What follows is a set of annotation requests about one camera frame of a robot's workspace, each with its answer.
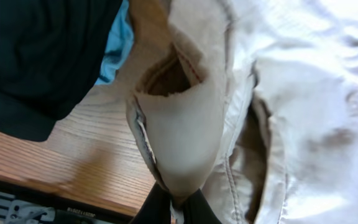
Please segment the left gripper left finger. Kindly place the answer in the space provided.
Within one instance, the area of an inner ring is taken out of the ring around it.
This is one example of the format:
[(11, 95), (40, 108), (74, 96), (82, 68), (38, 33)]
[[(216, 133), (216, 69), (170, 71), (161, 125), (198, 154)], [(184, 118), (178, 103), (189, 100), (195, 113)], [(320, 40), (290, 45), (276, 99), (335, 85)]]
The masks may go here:
[(170, 195), (155, 183), (130, 224), (171, 224)]

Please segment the beige shorts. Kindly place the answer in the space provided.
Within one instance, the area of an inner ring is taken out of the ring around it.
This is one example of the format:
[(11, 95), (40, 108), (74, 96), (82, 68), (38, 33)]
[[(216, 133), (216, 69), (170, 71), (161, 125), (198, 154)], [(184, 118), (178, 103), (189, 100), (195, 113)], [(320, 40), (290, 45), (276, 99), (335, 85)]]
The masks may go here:
[(127, 121), (171, 222), (358, 223), (358, 0), (162, 1)]

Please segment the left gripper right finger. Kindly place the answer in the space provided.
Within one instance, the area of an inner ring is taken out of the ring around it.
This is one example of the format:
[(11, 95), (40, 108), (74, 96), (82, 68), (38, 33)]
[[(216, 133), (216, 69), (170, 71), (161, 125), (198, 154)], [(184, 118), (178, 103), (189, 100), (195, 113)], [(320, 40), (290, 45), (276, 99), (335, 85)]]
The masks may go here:
[(186, 199), (182, 209), (184, 224), (221, 224), (200, 189)]

